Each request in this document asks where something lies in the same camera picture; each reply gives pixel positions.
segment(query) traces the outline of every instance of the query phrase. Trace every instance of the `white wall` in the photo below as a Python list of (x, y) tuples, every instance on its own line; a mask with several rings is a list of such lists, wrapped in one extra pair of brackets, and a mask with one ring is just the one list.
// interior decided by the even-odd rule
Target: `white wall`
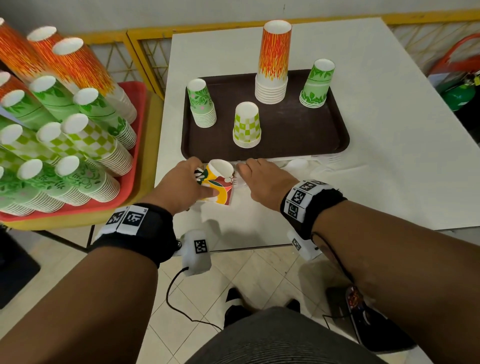
[(71, 34), (146, 26), (478, 6), (478, 0), (1, 0), (0, 16), (24, 33), (48, 24)]

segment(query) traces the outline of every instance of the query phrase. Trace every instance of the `tiled floor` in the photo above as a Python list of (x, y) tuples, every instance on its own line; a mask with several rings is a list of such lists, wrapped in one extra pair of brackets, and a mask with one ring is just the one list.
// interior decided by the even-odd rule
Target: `tiled floor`
[[(77, 229), (63, 232), (68, 237), (62, 235), (71, 239), (74, 230)], [(25, 233), (16, 237), (42, 269), (0, 311), (0, 337), (85, 255), (47, 238), (34, 241), (33, 237), (32, 242), (26, 242), (30, 238), (26, 238)], [(180, 269), (180, 257), (160, 265), (156, 299), (138, 364), (184, 363), (217, 334), (214, 327), (193, 323), (167, 306), (167, 287)], [(247, 302), (259, 309), (284, 305), (291, 298), (296, 298), (304, 315), (324, 325), (322, 314), (328, 312), (324, 289), (341, 281), (341, 275), (325, 258), (319, 257), (315, 262), (306, 263), (290, 246), (214, 253), (210, 271), (191, 277), (182, 274), (177, 278), (169, 302), (193, 319), (223, 327), (225, 297), (228, 289), (236, 286)], [(344, 334), (337, 328), (333, 330)], [(382, 355), (384, 360), (393, 364), (403, 364), (406, 357), (407, 352)]]

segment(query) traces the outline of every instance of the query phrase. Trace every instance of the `finger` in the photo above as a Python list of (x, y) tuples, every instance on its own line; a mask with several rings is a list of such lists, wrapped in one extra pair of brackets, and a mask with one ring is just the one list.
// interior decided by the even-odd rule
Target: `finger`
[(200, 159), (197, 157), (190, 157), (185, 161), (188, 165), (188, 168), (194, 172), (197, 168), (200, 168), (203, 166), (203, 163)]
[(200, 197), (198, 199), (215, 197), (215, 196), (218, 196), (218, 194), (220, 193), (220, 191), (216, 190), (215, 188), (206, 187), (206, 186), (199, 186), (199, 187), (200, 187), (200, 190), (199, 190)]
[(245, 163), (238, 163), (237, 170), (240, 173), (240, 176), (243, 178), (246, 184), (252, 179), (252, 170)]
[(248, 158), (247, 159), (247, 166), (250, 167), (252, 172), (260, 168), (260, 164), (258, 163), (258, 161), (256, 159), (253, 159), (253, 158)]

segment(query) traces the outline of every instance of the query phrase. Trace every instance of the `white table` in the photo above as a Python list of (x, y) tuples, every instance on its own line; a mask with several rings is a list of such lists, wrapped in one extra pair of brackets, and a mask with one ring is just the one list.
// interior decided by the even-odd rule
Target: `white table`
[[(173, 36), (156, 184), (184, 159), (187, 82), (256, 72), (261, 37), (262, 28)], [(479, 226), (480, 149), (382, 20), (294, 25), (289, 69), (311, 68), (318, 58), (336, 63), (331, 87), (351, 141), (345, 170), (315, 177), (431, 229)], [(230, 206), (195, 204), (175, 216), (174, 228), (177, 236), (205, 230), (211, 250), (288, 244), (287, 222), (252, 201), (248, 188), (235, 190)]]

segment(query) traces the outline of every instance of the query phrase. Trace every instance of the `right hand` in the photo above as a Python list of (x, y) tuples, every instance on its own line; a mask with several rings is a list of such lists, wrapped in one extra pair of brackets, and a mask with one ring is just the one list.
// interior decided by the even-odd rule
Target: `right hand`
[(237, 164), (237, 169), (250, 187), (252, 199), (278, 212), (287, 192), (299, 182), (286, 170), (263, 158), (250, 158), (246, 164)]

